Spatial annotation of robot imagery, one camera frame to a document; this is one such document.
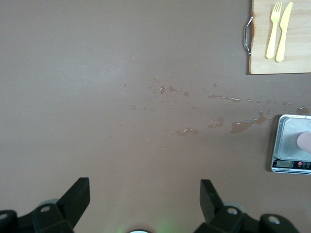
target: digital scale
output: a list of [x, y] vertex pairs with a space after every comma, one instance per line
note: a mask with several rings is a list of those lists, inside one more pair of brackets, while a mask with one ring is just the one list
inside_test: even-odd
[[[271, 164], [273, 172], [311, 174], [310, 150], [303, 150], [301, 148], [303, 146], [298, 145], [300, 142], [298, 138], [303, 134], [311, 135], [311, 116], [282, 115], [279, 118]], [[309, 138], [303, 143], [304, 148], [311, 147]]]

